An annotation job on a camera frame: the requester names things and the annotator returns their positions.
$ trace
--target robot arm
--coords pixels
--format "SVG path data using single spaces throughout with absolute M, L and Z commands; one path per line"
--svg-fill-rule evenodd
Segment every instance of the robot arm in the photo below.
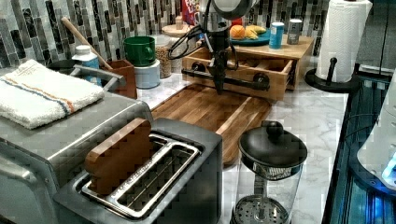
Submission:
M 170 48 L 168 57 L 172 60 L 190 54 L 191 51 L 187 52 L 187 46 L 180 55 L 176 57 L 171 56 L 172 51 L 181 45 L 186 38 L 190 40 L 198 34 L 203 34 L 205 37 L 204 46 L 206 46 L 212 54 L 212 59 L 207 69 L 213 77 L 218 94 L 221 94 L 226 75 L 225 70 L 237 69 L 237 63 L 233 68 L 227 65 L 227 48 L 231 47 L 236 55 L 229 37 L 231 21 L 243 17 L 257 1 L 258 0 L 201 0 L 198 16 L 199 24 L 182 36 L 174 46 Z

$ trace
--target french press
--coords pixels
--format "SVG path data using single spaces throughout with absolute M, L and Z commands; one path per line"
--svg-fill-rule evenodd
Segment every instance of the french press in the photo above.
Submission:
M 244 132 L 231 223 L 289 224 L 307 156 L 305 144 L 277 121 Z

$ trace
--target wooden bread slice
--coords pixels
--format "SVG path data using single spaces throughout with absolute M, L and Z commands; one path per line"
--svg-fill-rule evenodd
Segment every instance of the wooden bread slice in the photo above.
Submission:
M 108 195 L 148 161 L 152 155 L 150 131 L 147 120 L 134 119 L 91 150 L 85 158 L 85 169 L 92 178 L 89 189 Z

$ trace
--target striped towel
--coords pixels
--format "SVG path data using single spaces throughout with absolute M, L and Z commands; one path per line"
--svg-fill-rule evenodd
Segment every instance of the striped towel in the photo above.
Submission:
M 30 60 L 0 77 L 0 115 L 33 129 L 103 98 L 102 88 Z

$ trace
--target utensil holder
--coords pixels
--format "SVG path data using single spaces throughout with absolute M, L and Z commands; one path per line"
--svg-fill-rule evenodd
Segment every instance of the utensil holder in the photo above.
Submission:
M 103 67 L 102 69 L 123 76 L 125 77 L 126 80 L 126 85 L 122 87 L 118 87 L 116 89 L 116 93 L 136 99 L 137 92 L 136 92 L 136 80 L 134 77 L 134 66 L 127 60 L 117 60 L 114 62 L 108 62 L 108 64 L 113 69 L 108 69 L 105 67 Z

